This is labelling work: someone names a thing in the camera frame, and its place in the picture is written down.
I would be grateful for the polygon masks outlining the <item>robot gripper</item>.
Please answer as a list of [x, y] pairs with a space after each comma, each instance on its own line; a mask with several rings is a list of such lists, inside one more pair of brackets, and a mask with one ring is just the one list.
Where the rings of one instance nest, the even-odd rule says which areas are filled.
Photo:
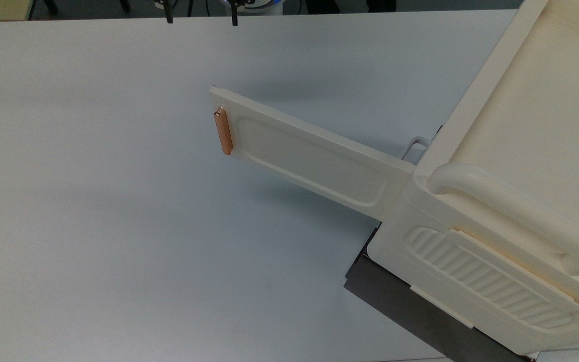
[[[223, 2], [231, 6], [231, 19], [233, 27], [236, 27], [238, 25], [238, 8], [254, 9], [257, 6], [256, 1], [223, 1]], [[164, 9], [165, 17], [167, 19], [168, 24], [172, 24], [174, 22], [174, 15], [173, 15], [174, 7], [170, 0], [154, 1], [153, 4], [158, 9]]]

